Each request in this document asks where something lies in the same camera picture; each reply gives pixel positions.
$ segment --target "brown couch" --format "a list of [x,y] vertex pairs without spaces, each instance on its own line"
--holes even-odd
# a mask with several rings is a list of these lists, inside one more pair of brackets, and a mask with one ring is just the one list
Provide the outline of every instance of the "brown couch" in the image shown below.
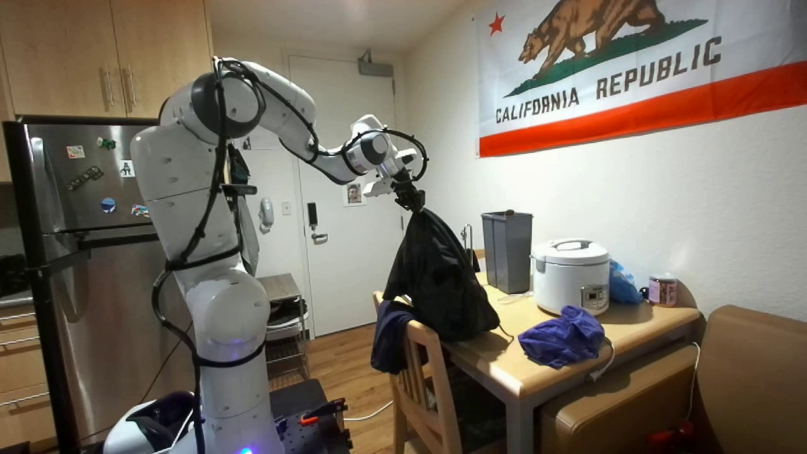
[[807,452],[807,323],[724,304],[673,346],[540,411],[545,454]]

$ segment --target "wooden floor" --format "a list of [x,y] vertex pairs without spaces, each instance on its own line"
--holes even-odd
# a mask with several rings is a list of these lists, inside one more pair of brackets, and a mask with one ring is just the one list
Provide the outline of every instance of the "wooden floor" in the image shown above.
[[[333,333],[308,343],[310,377],[318,377],[329,399],[345,399],[345,425],[357,454],[392,454],[395,407],[363,418],[392,400],[390,376],[372,368],[373,325]],[[284,387],[300,380],[297,368],[274,366],[270,385]]]

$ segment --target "rice cooker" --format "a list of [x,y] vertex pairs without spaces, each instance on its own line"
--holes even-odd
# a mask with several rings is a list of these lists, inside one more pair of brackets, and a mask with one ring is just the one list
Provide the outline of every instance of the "rice cooker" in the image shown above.
[[609,249],[594,238],[564,238],[536,255],[536,302],[548,313],[579,304],[591,314],[609,310]]

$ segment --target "refrigerator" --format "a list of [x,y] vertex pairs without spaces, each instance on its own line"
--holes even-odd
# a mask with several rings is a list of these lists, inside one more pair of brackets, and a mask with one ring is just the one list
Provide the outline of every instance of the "refrigerator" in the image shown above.
[[[190,349],[152,304],[165,255],[129,154],[147,125],[4,122],[62,452],[94,449],[132,405],[195,387]],[[175,279],[158,308],[192,333]]]

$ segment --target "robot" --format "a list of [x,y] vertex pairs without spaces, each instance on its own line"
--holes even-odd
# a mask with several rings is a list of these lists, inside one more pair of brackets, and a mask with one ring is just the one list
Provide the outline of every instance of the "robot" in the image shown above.
[[[407,209],[424,207],[413,186],[427,172],[424,145],[377,116],[362,116],[350,139],[323,148],[314,98],[284,75],[253,61],[218,58],[216,71],[178,90],[159,112],[159,125],[135,144],[140,188],[150,207],[168,266],[154,284],[154,313],[195,354],[198,387],[180,390],[126,411],[107,436],[107,454],[284,454],[262,360],[268,294],[246,262],[255,230],[246,196],[255,192],[238,151],[238,139],[268,127],[277,140],[349,183],[377,173],[367,193],[395,192]],[[396,148],[398,136],[417,148]],[[421,172],[410,160],[421,154]],[[159,313],[159,288],[175,275],[195,333]]]

